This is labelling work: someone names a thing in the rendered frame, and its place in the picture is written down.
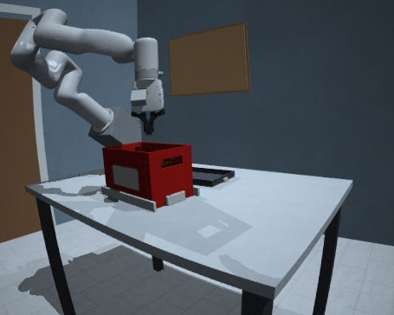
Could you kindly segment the red plastic crate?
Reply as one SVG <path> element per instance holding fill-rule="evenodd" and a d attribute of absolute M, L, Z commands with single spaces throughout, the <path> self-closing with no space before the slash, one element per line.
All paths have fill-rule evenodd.
<path fill-rule="evenodd" d="M 137 146 L 142 146 L 143 151 L 135 151 Z M 158 151 L 151 152 L 151 148 Z M 174 157 L 180 164 L 161 169 L 160 160 Z M 185 191 L 185 198 L 194 196 L 191 145 L 115 145 L 108 147 L 103 160 L 108 188 L 154 201 L 157 208 L 166 205 L 166 196 L 180 191 Z"/>

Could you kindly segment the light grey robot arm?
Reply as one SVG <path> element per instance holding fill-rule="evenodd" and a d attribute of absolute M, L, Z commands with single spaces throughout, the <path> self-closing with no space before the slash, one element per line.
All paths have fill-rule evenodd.
<path fill-rule="evenodd" d="M 132 42 L 127 35 L 104 29 L 69 27 L 67 21 L 67 15 L 58 9 L 45 10 L 32 18 L 11 50 L 10 61 L 47 89 L 55 88 L 57 103 L 81 116 L 94 131 L 103 132 L 113 122 L 113 111 L 108 108 L 104 111 L 87 94 L 78 93 L 82 71 L 62 52 L 112 56 L 119 64 L 134 62 L 135 80 L 158 78 L 163 76 L 163 72 L 158 71 L 158 42 L 149 37 Z M 37 54 L 39 47 L 53 51 L 44 58 Z"/>

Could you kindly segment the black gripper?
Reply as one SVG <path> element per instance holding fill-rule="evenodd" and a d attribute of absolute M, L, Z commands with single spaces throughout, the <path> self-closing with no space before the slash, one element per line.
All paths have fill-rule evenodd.
<path fill-rule="evenodd" d="M 147 106 L 132 106 L 131 116 L 141 119 L 144 122 L 146 135 L 152 135 L 153 121 L 157 116 L 165 114 L 162 81 L 158 78 L 137 79 L 132 83 L 132 89 L 136 88 L 147 89 Z M 146 119 L 146 112 L 151 112 L 149 122 Z"/>

